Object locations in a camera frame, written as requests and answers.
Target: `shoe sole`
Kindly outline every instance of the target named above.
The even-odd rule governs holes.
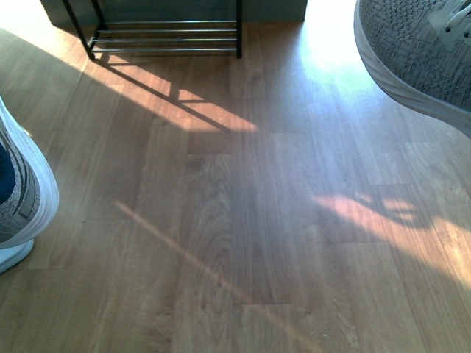
[[[32,250],[34,240],[27,243],[14,246],[8,249],[0,250],[0,274],[22,261]]]
[[[26,131],[16,122],[4,102],[0,99],[0,119],[23,158],[29,163],[38,179],[40,188],[40,204],[32,220],[11,239],[0,244],[0,249],[6,249],[26,243],[40,234],[51,223],[59,207],[59,190],[56,179],[46,158],[28,136]]]
[[[353,21],[355,41],[366,70],[379,88],[401,105],[444,121],[471,138],[471,112],[420,92],[394,75],[378,59],[361,26],[358,3],[359,1],[356,3]]]

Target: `shoe rack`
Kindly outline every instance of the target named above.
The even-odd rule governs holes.
[[[97,0],[91,0],[98,25],[86,39],[69,0],[62,0],[91,60],[96,54],[234,54],[242,57],[242,0],[235,1],[234,21],[106,22]]]

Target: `wooden floor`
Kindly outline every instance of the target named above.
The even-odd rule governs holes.
[[[246,24],[242,60],[95,63],[2,9],[0,95],[61,203],[0,276],[0,352],[471,352],[471,140],[322,3]]]

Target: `sneaker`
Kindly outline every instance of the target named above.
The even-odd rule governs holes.
[[[471,0],[357,0],[355,41],[378,86],[471,138]]]
[[[0,98],[0,273],[28,255],[58,206],[46,158]]]

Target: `shoe lace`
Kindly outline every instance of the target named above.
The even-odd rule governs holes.
[[[453,17],[447,22],[445,31],[449,32],[453,27],[460,24],[463,19],[471,13],[471,2],[467,1],[468,5],[462,7]],[[464,28],[464,36],[467,38],[471,33],[471,23]]]

